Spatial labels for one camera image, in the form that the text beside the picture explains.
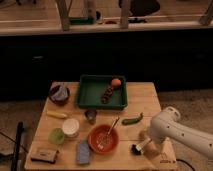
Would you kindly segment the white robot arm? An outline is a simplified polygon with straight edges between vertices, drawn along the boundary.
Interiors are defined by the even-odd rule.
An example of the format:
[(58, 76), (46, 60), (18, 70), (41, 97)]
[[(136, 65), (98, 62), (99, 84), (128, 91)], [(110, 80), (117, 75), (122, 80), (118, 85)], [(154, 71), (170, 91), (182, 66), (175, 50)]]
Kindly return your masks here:
[(149, 137), (157, 144), (162, 144), (166, 138), (174, 139), (213, 160), (213, 134), (184, 126), (178, 122), (180, 118), (176, 108), (164, 108), (151, 119)]

